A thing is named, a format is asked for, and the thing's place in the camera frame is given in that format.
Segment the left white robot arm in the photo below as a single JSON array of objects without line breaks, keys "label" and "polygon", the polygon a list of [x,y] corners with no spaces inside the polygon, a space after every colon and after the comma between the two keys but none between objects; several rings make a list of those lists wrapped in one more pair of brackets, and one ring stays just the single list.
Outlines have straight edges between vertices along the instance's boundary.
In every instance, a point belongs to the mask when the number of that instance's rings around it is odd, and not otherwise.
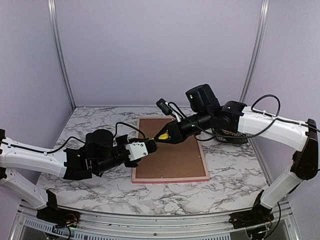
[{"label": "left white robot arm", "polygon": [[105,171],[121,164],[135,167],[135,162],[148,155],[144,142],[130,143],[127,136],[114,145],[113,134],[98,129],[85,136],[85,144],[79,149],[36,149],[5,138],[0,145],[0,166],[5,169],[0,183],[26,200],[36,210],[42,210],[53,223],[63,219],[63,211],[50,203],[50,192],[34,185],[17,169],[47,173],[65,180],[81,181],[101,176]]}]

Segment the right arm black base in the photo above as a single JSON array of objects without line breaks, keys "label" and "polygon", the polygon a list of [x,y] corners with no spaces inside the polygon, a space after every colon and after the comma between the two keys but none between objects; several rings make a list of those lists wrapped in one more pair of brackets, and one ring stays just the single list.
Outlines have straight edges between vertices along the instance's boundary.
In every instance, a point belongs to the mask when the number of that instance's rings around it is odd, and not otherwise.
[{"label": "right arm black base", "polygon": [[259,224],[272,222],[274,215],[271,210],[250,209],[234,212],[229,215],[229,223],[234,229],[251,227]]}]

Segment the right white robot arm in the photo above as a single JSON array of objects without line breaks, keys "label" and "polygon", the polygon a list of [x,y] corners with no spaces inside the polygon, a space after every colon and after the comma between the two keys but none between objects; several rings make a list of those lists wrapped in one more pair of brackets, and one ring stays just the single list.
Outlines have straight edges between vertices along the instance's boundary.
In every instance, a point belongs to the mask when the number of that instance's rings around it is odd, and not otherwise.
[{"label": "right white robot arm", "polygon": [[231,132],[230,139],[237,139],[235,133],[245,138],[263,138],[287,145],[295,150],[292,165],[287,168],[255,200],[247,219],[258,224],[283,197],[292,192],[301,182],[314,178],[318,173],[319,147],[316,122],[295,121],[254,109],[245,103],[228,101],[220,105],[208,84],[196,86],[186,93],[191,116],[180,113],[182,119],[167,123],[154,137],[158,143],[180,144],[188,137],[207,133],[209,129]]}]

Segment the yellow handled screwdriver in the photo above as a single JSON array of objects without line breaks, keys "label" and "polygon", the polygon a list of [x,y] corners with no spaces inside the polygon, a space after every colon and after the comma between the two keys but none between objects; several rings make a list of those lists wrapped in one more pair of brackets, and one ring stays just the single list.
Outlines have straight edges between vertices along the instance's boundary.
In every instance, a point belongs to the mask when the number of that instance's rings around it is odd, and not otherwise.
[{"label": "yellow handled screwdriver", "polygon": [[165,141],[165,140],[170,139],[170,135],[169,135],[169,133],[166,131],[166,132],[164,132],[164,133],[159,133],[159,134],[155,135],[152,139],[155,140],[155,141],[156,141],[156,140]]}]

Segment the pink wooden picture frame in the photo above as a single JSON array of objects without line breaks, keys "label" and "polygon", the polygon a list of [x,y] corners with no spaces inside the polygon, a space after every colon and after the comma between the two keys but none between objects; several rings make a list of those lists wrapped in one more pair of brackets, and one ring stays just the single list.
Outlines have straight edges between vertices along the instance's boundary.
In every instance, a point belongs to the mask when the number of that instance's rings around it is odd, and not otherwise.
[{"label": "pink wooden picture frame", "polygon": [[156,152],[132,170],[134,184],[207,182],[209,172],[201,144],[194,138],[183,143],[158,143]]}]

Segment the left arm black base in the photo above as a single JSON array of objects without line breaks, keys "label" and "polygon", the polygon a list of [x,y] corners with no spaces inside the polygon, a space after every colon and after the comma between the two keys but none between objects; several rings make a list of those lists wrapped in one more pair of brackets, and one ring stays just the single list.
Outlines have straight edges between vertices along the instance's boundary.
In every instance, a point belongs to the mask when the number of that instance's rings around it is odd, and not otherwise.
[{"label": "left arm black base", "polygon": [[56,223],[58,226],[68,226],[69,224],[76,224],[80,213],[75,210],[69,210],[58,207],[57,197],[50,190],[46,190],[47,201],[46,205],[37,210],[36,217],[51,223]]}]

